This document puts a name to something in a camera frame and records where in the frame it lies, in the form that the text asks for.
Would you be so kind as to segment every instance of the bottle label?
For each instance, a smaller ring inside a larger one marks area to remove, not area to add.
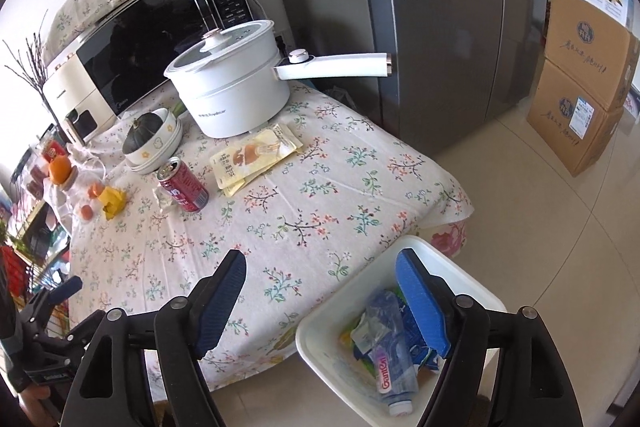
[[[391,391],[391,374],[389,373],[389,359],[383,349],[376,350],[376,370],[378,392],[386,394]]]

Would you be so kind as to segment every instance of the empty water bottle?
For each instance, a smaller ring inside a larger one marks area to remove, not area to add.
[[[369,356],[376,368],[381,400],[388,405],[391,416],[411,414],[418,381],[404,339],[398,297],[390,291],[377,293],[369,301],[366,314],[373,346]]]

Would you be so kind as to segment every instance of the pot lid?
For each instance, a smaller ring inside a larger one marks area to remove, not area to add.
[[[133,121],[133,125],[122,146],[123,154],[131,154],[154,137],[162,127],[162,118],[153,112],[146,112]]]
[[[177,71],[199,70],[208,62],[226,58],[273,28],[273,21],[251,21],[232,28],[207,32],[203,40],[180,54],[164,70],[166,76]]]

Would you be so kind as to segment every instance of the yellow wrapper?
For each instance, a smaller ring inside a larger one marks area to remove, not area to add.
[[[98,196],[98,201],[102,204],[104,215],[109,221],[126,206],[127,193],[117,188],[105,187],[102,194]]]
[[[209,161],[218,187],[228,189],[228,196],[299,147],[302,143],[286,125],[275,124],[225,147]]]

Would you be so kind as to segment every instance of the trash can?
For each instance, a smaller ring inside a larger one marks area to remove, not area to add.
[[[408,416],[391,417],[388,407],[378,399],[375,379],[338,339],[348,324],[362,315],[370,296],[398,285],[396,257],[403,248],[412,248],[427,270],[446,280],[454,294],[471,295],[487,310],[506,311],[500,299],[429,243],[414,235],[404,235],[309,313],[296,332],[300,356],[335,394],[375,427],[415,427],[440,376],[421,371],[418,375],[420,389],[413,400],[414,412]],[[487,351],[484,367],[497,351]]]

